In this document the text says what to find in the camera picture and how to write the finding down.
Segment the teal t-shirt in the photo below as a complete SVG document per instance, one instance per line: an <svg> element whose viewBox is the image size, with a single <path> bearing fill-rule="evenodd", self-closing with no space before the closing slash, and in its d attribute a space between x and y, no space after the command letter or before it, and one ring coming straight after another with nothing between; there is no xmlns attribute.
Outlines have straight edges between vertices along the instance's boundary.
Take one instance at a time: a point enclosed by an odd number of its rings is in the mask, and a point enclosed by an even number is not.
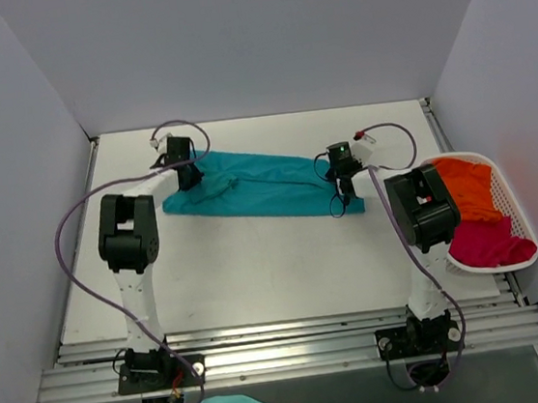
<svg viewBox="0 0 538 403"><path fill-rule="evenodd" d="M323 158L210 152L197 163L198 186L167 198L180 216L305 217L362 214L363 200L338 199Z"/></svg>

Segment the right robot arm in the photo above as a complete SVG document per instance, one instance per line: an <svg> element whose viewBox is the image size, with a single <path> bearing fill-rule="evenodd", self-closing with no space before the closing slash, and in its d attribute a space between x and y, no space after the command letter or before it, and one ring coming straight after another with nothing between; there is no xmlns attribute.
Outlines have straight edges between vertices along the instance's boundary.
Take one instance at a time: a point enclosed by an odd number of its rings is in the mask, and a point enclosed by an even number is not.
<svg viewBox="0 0 538 403"><path fill-rule="evenodd" d="M447 311L446 258L461 221L460 212L433 164L403 169L377 166L368 161L373 144L364 136L327 147L326 179L347 202L356 198L381 202L413 262L407 305L415 321L406 326L404 334L409 347L423 353L440 338L433 320Z"/></svg>

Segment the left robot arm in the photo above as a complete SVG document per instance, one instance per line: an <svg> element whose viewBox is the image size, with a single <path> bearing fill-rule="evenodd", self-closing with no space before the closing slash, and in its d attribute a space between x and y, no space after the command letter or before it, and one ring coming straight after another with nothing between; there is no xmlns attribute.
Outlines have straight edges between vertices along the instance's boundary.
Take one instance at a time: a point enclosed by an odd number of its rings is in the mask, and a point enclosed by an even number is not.
<svg viewBox="0 0 538 403"><path fill-rule="evenodd" d="M148 178L121 193L106 194L99 207L99 255L113 273L126 313L129 371L153 389L173 379L170 356L161 347L153 266L159 255L157 209L180 191L199 185L193 140L167 134L153 145L159 156Z"/></svg>

